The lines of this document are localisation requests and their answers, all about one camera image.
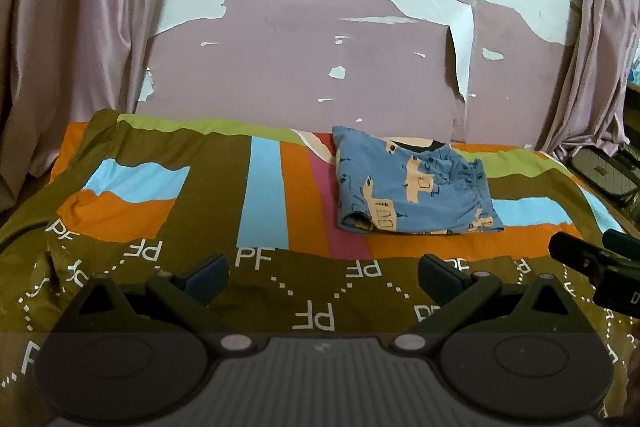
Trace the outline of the blue car-print pants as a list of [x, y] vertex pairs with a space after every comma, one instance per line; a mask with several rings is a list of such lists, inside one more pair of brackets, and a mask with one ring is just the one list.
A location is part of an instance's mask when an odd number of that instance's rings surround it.
[[334, 127], [337, 225], [411, 235], [501, 231], [479, 159], [449, 145], [416, 146]]

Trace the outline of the colourful patterned bed sheet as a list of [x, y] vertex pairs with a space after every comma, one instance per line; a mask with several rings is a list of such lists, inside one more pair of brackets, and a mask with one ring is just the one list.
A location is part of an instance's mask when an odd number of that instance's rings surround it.
[[326, 133], [230, 120], [96, 113], [67, 128], [50, 181], [1, 230], [1, 421], [41, 426], [32, 381], [44, 338], [92, 274], [135, 284], [213, 255], [230, 265], [214, 301], [255, 333], [390, 334], [434, 313], [416, 264], [435, 254], [506, 283], [555, 275], [608, 348], [605, 413], [620, 415], [634, 349], [631, 321], [595, 306], [587, 279], [552, 260], [550, 237], [597, 242], [617, 227], [603, 202], [547, 155], [462, 145], [479, 160], [502, 221], [463, 235], [352, 233], [338, 225], [335, 147]]

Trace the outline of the pink satin right curtain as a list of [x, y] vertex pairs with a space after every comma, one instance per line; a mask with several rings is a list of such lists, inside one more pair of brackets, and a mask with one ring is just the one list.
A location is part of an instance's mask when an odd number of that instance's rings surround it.
[[582, 0], [580, 28], [541, 150], [559, 161], [593, 146], [612, 156], [627, 142], [627, 78], [639, 43], [639, 0]]

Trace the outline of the pink satin curtain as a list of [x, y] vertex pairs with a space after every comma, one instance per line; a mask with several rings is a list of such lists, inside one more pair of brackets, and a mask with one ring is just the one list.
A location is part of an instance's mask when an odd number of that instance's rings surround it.
[[1, 0], [1, 206], [58, 157], [66, 127], [134, 109], [157, 0]]
[[627, 142], [627, 78], [639, 43], [639, 0], [582, 0], [580, 28], [541, 150], [559, 161], [593, 146], [612, 156]]

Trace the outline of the pink satin left curtain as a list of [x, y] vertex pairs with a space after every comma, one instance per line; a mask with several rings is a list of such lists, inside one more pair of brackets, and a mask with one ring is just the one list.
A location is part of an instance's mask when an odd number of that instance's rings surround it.
[[134, 109], [157, 0], [1, 0], [1, 206], [58, 157], [66, 127]]

